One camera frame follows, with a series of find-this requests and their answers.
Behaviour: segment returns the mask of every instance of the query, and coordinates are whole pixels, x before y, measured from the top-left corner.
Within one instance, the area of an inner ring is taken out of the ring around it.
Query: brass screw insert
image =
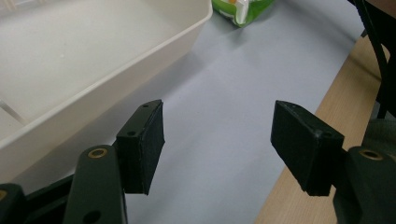
[[[107,149],[105,148],[96,148],[92,151],[90,151],[90,153],[88,153],[88,157],[92,158],[92,159],[99,159],[104,157],[107,154]]]
[[[6,196],[7,196],[7,192],[3,189],[0,189],[0,201],[6,198]]]
[[[363,157],[365,157],[367,159],[370,159],[370,160],[373,160],[373,161],[382,161],[382,160],[384,160],[384,157],[381,154],[379,154],[376,151],[369,150],[369,149],[362,149],[362,150],[359,151],[359,153]]]

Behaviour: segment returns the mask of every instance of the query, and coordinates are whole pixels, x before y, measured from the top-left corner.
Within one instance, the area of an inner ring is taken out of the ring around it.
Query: wooden surface
[[[396,19],[396,0],[367,0],[367,2]]]
[[[361,144],[379,85],[379,70],[370,41],[361,38],[316,112],[320,119],[345,136],[344,149]],[[330,197],[309,197],[285,168],[255,223],[335,224],[333,194],[334,189]]]

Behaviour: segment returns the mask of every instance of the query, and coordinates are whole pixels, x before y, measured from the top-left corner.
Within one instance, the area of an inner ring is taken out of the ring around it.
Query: table surface
[[[25,191],[72,174],[147,101],[163,99],[165,145],[130,223],[253,223],[284,163],[270,143],[275,100],[318,108],[363,31],[348,1],[278,0],[237,29],[214,13],[191,52],[14,179]]]
[[[367,0],[373,6],[381,9],[388,13],[390,16],[396,19],[396,1],[395,0]]]
[[[367,36],[360,38],[315,113],[345,137],[344,149],[361,145],[380,83],[371,42]],[[334,190],[329,197],[309,197],[286,168],[255,223],[337,223]]]

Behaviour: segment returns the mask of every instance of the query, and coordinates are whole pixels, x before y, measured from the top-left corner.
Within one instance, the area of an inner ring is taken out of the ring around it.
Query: green package
[[[212,0],[213,8],[239,27],[254,21],[274,0]]]

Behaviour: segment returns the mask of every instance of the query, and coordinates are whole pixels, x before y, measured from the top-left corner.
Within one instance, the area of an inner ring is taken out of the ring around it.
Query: white tray
[[[3,3],[0,183],[187,53],[212,13],[210,0]]]

